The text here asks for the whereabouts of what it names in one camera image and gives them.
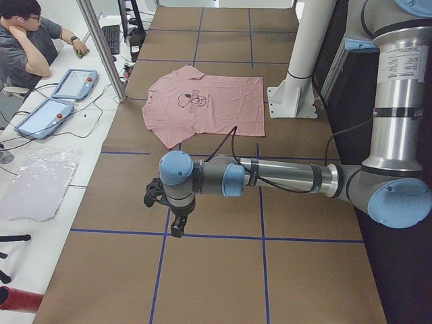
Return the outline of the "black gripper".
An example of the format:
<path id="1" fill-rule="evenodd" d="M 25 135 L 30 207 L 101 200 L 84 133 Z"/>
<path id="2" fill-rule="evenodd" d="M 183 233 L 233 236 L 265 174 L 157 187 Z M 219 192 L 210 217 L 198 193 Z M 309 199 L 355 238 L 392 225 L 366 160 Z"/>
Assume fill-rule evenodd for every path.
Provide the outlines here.
<path id="1" fill-rule="evenodd" d="M 170 211 L 175 215 L 170 227 L 171 235 L 175 238 L 183 237 L 188 216 L 193 212 L 196 205 L 194 194 L 190 194 L 182 201 L 175 201 L 166 194 L 163 182 L 159 178 L 153 178 L 146 186 L 143 202 L 148 208 L 151 208 L 155 203 L 169 207 Z"/>

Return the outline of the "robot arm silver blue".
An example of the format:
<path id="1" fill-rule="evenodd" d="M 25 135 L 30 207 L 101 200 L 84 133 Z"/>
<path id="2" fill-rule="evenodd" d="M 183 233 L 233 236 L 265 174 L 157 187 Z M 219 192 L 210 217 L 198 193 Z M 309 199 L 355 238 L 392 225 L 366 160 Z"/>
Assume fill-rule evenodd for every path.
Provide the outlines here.
<path id="1" fill-rule="evenodd" d="M 171 234 L 184 235 L 198 194 L 242 195 L 247 186 L 347 201 L 390 228 L 407 228 L 431 211 L 431 191 L 416 161 L 431 46 L 430 1 L 351 1 L 345 48 L 379 53 L 371 149 L 360 165 L 326 166 L 239 158 L 213 153 L 194 161 L 183 151 L 162 156 L 144 204 L 169 207 Z"/>

